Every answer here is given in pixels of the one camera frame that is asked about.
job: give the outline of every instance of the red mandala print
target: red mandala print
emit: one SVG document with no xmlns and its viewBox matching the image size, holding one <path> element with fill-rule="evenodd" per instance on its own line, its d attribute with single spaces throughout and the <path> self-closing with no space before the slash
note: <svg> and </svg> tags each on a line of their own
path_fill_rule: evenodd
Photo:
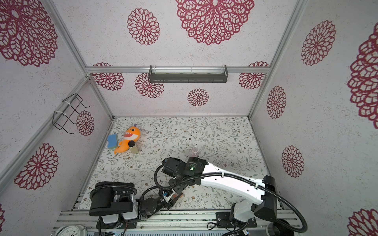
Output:
<svg viewBox="0 0 378 236">
<path fill-rule="evenodd" d="M 189 92 L 188 101 L 193 106 L 202 106 L 209 100 L 209 93 L 206 90 L 196 88 Z"/>
<path fill-rule="evenodd" d="M 40 66 L 55 57 L 58 35 L 39 0 L 1 0 L 0 25 L 5 59 Z"/>
<path fill-rule="evenodd" d="M 0 232 L 3 230 L 2 226 L 3 226 L 3 223 L 5 221 L 4 213 L 5 213 L 5 211 L 1 208 L 1 204 L 0 204 Z"/>
<path fill-rule="evenodd" d="M 97 63 L 93 66 L 111 66 L 108 63 Z M 93 79 L 103 88 L 107 90 L 119 90 L 123 86 L 123 76 L 121 73 L 92 73 Z"/>
<path fill-rule="evenodd" d="M 335 25 L 332 21 L 322 21 L 307 35 L 302 47 L 302 61 L 306 65 L 315 65 L 322 61 L 332 48 L 335 40 Z"/>
<path fill-rule="evenodd" d="M 89 136 L 95 128 L 92 114 L 89 111 L 80 112 L 76 119 L 76 126 L 81 135 Z"/>
<path fill-rule="evenodd" d="M 54 177 L 59 164 L 58 158 L 54 147 L 43 143 L 16 176 L 14 183 L 28 190 L 44 186 Z"/>
<path fill-rule="evenodd" d="M 291 177 L 297 178 L 303 172 L 302 153 L 294 146 L 287 146 L 282 153 L 283 167 Z"/>
<path fill-rule="evenodd" d="M 269 66 L 269 64 L 266 62 L 255 62 L 249 66 Z M 239 76 L 239 84 L 247 89 L 258 88 L 264 76 L 264 73 L 241 73 Z"/>
<path fill-rule="evenodd" d="M 164 91 L 164 84 L 151 83 L 148 78 L 148 73 L 140 74 L 135 78 L 135 87 L 138 93 L 149 98 L 159 97 Z"/>
<path fill-rule="evenodd" d="M 238 33 L 254 7 L 253 0 L 176 0 L 177 16 L 189 37 L 220 44 Z"/>
<path fill-rule="evenodd" d="M 277 119 L 282 115 L 286 106 L 286 94 L 280 86 L 274 87 L 266 101 L 266 109 L 271 118 Z"/>
<path fill-rule="evenodd" d="M 378 212 L 375 209 L 353 212 L 349 217 L 349 236 L 377 236 Z"/>
<path fill-rule="evenodd" d="M 358 115 L 373 121 L 378 129 L 378 23 L 358 51 L 357 59 L 350 65 L 350 101 L 359 108 Z"/>
<path fill-rule="evenodd" d="M 156 17 L 146 9 L 135 9 L 127 20 L 127 27 L 133 39 L 142 45 L 151 45 L 160 35 Z"/>
</svg>

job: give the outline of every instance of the mounting plate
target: mounting plate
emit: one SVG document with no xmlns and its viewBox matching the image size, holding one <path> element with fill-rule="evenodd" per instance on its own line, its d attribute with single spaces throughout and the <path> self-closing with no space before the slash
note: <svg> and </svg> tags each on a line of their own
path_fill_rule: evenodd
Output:
<svg viewBox="0 0 378 236">
<path fill-rule="evenodd" d="M 220 211 L 220 212 L 216 212 L 215 215 L 217 216 L 217 224 L 224 226 L 220 228 L 233 228 L 234 226 L 240 227 L 240 225 L 235 224 L 234 222 L 232 223 L 230 221 L 230 212 Z M 247 228 L 256 228 L 256 227 L 257 227 L 256 219 L 252 218 L 252 220 L 247 225 Z"/>
</svg>

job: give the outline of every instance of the orange plush shark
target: orange plush shark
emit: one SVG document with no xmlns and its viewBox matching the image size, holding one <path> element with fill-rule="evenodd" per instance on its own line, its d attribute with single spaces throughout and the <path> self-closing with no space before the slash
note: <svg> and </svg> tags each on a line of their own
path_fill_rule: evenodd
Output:
<svg viewBox="0 0 378 236">
<path fill-rule="evenodd" d="M 129 141 L 137 141 L 141 136 L 141 131 L 136 127 L 136 124 L 133 127 L 130 127 L 126 130 L 123 140 L 119 142 L 118 147 L 114 150 L 114 154 L 124 153 L 129 147 Z"/>
</svg>

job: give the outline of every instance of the wire rack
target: wire rack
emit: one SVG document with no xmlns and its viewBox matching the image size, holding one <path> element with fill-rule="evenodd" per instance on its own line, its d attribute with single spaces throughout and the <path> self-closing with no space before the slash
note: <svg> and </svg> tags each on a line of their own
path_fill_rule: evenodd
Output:
<svg viewBox="0 0 378 236">
<path fill-rule="evenodd" d="M 75 101 L 75 99 L 76 99 L 77 101 L 79 101 L 79 104 L 78 104 L 76 107 L 73 107 L 73 106 L 72 106 L 72 103 Z M 84 104 L 83 104 L 83 99 L 82 99 L 82 98 L 80 97 L 80 95 L 77 94 L 77 93 L 72 94 L 71 96 L 69 96 L 69 97 L 63 99 L 62 101 L 63 101 L 63 102 L 66 102 L 69 106 L 67 106 L 63 111 L 54 111 L 52 123 L 53 123 L 53 125 L 54 125 L 57 129 L 59 129 L 59 130 L 64 130 L 64 131 L 66 131 L 68 134 L 74 134 L 74 133 L 70 133 L 70 132 L 68 132 L 68 131 L 64 128 L 64 126 L 67 124 L 68 121 L 70 121 L 70 122 L 71 122 L 72 124 L 74 124 L 74 125 L 77 124 L 77 123 L 75 123 L 75 122 L 73 122 L 73 121 L 71 120 L 71 116 L 72 116 L 75 112 L 77 113 L 77 115 L 79 115 L 79 113 L 77 112 L 76 109 L 77 109 L 80 105 L 82 105 L 84 108 L 88 108 L 88 107 L 90 107 L 90 106 L 84 106 Z M 64 112 L 67 110 L 68 107 L 72 107 L 72 108 L 73 108 L 73 111 L 72 111 L 72 113 L 71 113 L 69 116 L 67 116 L 67 114 L 64 113 Z M 59 118 L 60 118 L 61 115 L 67 117 L 67 120 L 64 122 L 63 125 L 60 125 L 60 124 L 58 123 L 58 120 L 59 120 Z"/>
</svg>

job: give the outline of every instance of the table surface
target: table surface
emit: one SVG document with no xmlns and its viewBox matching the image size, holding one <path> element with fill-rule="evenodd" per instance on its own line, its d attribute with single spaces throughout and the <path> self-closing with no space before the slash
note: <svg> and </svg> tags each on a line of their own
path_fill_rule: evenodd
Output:
<svg viewBox="0 0 378 236">
<path fill-rule="evenodd" d="M 120 142 L 134 124 L 141 130 L 136 142 L 139 153 L 134 155 L 128 150 L 114 155 L 106 145 L 79 209 L 90 209 L 89 193 L 102 181 L 134 183 L 136 197 L 140 197 L 154 186 L 153 174 L 162 160 L 174 157 L 186 162 L 193 146 L 201 150 L 200 158 L 222 169 L 261 179 L 268 174 L 247 117 L 121 117 L 115 120 L 110 134 L 116 133 Z M 158 175 L 161 185 L 168 186 L 170 178 L 161 172 Z M 146 198 L 155 194 L 151 191 Z M 229 209 L 243 200 L 225 190 L 190 186 L 173 209 Z"/>
</svg>

